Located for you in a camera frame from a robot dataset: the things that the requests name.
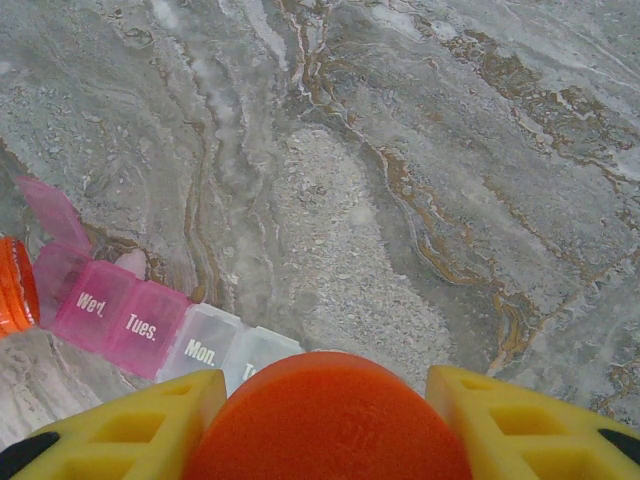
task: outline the marble countertop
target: marble countertop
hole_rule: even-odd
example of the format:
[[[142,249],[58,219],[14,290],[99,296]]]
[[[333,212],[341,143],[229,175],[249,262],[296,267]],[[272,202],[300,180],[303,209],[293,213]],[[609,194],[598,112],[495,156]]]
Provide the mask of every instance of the marble countertop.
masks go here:
[[[4,0],[12,182],[98,256],[387,366],[451,363],[640,427],[633,0]],[[0,447],[144,382],[42,331],[0,344]]]

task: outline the orange cap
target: orange cap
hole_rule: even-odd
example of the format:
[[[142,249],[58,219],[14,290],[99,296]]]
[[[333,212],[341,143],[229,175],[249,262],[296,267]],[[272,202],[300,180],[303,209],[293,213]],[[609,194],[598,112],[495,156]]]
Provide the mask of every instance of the orange cap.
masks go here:
[[[184,480],[471,480],[460,440],[401,379],[368,360],[281,360],[222,407]]]
[[[40,307],[29,256],[22,242],[0,239],[0,338],[38,323]]]

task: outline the pink pill box compartment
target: pink pill box compartment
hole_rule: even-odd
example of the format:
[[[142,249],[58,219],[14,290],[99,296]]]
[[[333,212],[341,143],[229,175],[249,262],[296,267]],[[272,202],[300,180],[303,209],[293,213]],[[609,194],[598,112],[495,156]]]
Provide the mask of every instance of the pink pill box compartment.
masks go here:
[[[112,323],[103,356],[124,370],[154,378],[182,326],[189,300],[153,282],[140,282]]]
[[[103,353],[107,332],[137,282],[133,273],[108,262],[89,263],[51,330],[84,350]]]

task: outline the pill organizer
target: pill organizer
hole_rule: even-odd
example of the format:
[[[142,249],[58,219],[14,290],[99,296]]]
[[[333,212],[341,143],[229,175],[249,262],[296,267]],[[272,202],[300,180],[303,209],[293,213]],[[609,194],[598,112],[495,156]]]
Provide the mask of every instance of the pill organizer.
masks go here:
[[[33,266],[40,327],[147,379],[222,369],[228,394],[267,365],[303,353],[293,339],[94,260],[64,193],[31,178],[16,183],[53,238]]]

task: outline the orange dome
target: orange dome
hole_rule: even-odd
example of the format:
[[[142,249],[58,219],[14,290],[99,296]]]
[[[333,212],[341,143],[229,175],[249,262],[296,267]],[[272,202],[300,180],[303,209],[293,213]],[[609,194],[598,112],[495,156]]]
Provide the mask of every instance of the orange dome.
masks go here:
[[[401,379],[360,357],[281,360],[222,407],[185,480],[471,480],[464,448]]]

